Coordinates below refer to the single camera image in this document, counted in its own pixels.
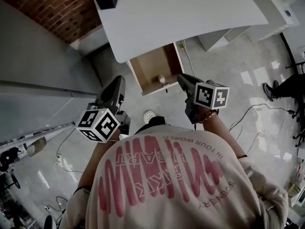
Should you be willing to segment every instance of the open drawer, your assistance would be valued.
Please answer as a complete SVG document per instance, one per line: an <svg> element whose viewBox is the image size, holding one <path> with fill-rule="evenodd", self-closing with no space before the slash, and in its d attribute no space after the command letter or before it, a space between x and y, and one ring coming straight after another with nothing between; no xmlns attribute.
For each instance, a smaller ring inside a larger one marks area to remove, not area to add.
<svg viewBox="0 0 305 229"><path fill-rule="evenodd" d="M143 96L178 84L177 76L184 73L175 43L142 54L129 60L127 64ZM165 77L165 83L159 82L158 75Z"/></svg>

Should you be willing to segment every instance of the brick wall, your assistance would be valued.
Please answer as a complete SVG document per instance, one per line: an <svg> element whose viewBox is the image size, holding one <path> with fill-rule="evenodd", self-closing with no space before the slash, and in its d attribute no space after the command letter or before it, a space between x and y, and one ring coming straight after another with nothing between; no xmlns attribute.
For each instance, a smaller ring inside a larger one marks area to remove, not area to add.
<svg viewBox="0 0 305 229"><path fill-rule="evenodd" d="M93 0L4 0L71 43L101 25Z"/></svg>

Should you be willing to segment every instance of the floor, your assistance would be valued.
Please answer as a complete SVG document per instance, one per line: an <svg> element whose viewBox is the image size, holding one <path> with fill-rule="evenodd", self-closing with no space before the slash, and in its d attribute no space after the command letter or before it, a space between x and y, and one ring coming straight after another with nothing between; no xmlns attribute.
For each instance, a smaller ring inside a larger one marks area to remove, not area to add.
<svg viewBox="0 0 305 229"><path fill-rule="evenodd" d="M239 37L227 47L204 52L197 38L185 40L196 77L230 87L227 108L219 116L229 128L237 122L252 104L266 103L270 107L295 109L292 98L270 102L262 91L261 84L273 80L279 83L291 75L289 57L279 36L258 43L251 43L246 35ZM192 74L184 49L179 49L185 72ZM103 84L121 74L126 80L126 96L122 109L131 117L130 133L134 134L143 124L142 115L153 110L165 117L167 123L193 129L184 114L186 94L178 85L165 91L142 97L140 89L126 64L115 61L111 49L106 49L91 58ZM296 166L295 140L298 126L287 112L269 110L266 106L251 109L242 121L243 131L238 143L253 158L263 173L276 184L285 187ZM232 134L238 137L242 125ZM77 187L80 173L68 173L58 164L56 150L72 129L54 137L47 146L32 158L25 157L15 166L15 176L21 189L12 188L12 195L43 225L48 215L43 205L57 208L56 196L69 198ZM83 171L94 149L78 132L73 132L64 142L60 153L71 170ZM60 213L52 210L54 216Z"/></svg>

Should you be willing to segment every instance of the sleeve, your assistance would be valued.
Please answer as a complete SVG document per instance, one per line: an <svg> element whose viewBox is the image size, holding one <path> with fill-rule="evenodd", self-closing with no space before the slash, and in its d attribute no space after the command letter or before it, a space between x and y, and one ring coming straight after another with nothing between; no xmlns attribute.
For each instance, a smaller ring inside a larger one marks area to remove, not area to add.
<svg viewBox="0 0 305 229"><path fill-rule="evenodd" d="M64 212L59 229L85 228L85 218L90 191L80 188L75 191Z"/></svg>
<svg viewBox="0 0 305 229"><path fill-rule="evenodd" d="M287 192L268 181L254 165L251 158L242 157L238 160L259 197L264 227L271 229L284 228L289 208Z"/></svg>

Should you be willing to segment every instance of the bracelet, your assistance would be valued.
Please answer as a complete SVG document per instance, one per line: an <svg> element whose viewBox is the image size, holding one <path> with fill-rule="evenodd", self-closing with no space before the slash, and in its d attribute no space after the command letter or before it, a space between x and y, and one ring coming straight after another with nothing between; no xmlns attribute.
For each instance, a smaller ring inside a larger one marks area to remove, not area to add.
<svg viewBox="0 0 305 229"><path fill-rule="evenodd" d="M217 114L217 111L215 110L210 110L209 112L205 113L201 118L200 118L200 122L203 123L205 121L207 121L208 119L210 119L212 116L214 116L215 114Z"/></svg>

